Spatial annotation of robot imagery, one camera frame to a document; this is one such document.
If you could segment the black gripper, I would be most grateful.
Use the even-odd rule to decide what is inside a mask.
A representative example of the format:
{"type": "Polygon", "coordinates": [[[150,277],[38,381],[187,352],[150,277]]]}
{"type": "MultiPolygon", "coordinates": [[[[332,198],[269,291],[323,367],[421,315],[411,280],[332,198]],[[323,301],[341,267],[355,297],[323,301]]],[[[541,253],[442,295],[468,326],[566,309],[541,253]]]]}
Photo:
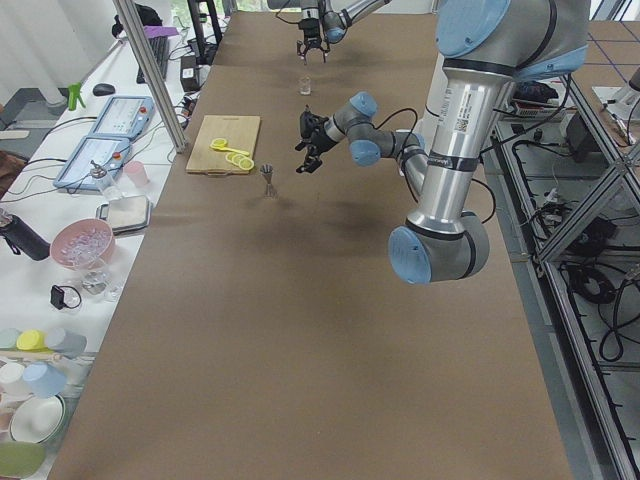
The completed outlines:
{"type": "MultiPolygon", "coordinates": [[[[329,118],[303,111],[300,115],[300,141],[294,147],[296,151],[329,150],[331,138],[326,133],[325,125],[329,118]]],[[[321,166],[319,156],[306,156],[303,163],[296,168],[298,174],[312,174],[321,166]]]]}
{"type": "Polygon", "coordinates": [[[303,42],[296,42],[296,54],[304,65],[307,64],[306,48],[304,45],[319,45],[323,62],[327,62],[329,45],[321,42],[321,26],[317,18],[303,18],[298,22],[298,28],[303,32],[303,42]]]}

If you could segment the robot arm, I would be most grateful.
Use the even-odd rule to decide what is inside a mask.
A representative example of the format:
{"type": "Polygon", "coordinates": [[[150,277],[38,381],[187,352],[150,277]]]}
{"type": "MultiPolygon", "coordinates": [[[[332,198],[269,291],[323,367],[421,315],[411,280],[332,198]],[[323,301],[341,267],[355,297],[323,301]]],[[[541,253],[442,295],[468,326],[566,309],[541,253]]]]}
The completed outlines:
{"type": "Polygon", "coordinates": [[[341,42],[349,28],[366,16],[389,4],[383,0],[353,1],[345,8],[335,10],[329,0],[268,1],[267,6],[275,11],[275,17],[284,23],[296,25],[303,39],[296,44],[296,54],[307,64],[310,51],[320,51],[326,62],[331,46],[341,42]],[[286,8],[298,8],[300,19],[286,20],[281,13],[286,8]]]}
{"type": "Polygon", "coordinates": [[[417,198],[389,237],[396,275],[429,284],[476,274],[488,259],[489,238],[464,204],[494,109],[509,84],[559,77],[584,63],[589,8],[586,1],[443,2],[435,38],[447,82],[432,142],[377,128],[376,102],[359,92],[331,116],[303,112],[301,171],[315,171],[341,141],[358,165],[394,159],[417,198]]]}

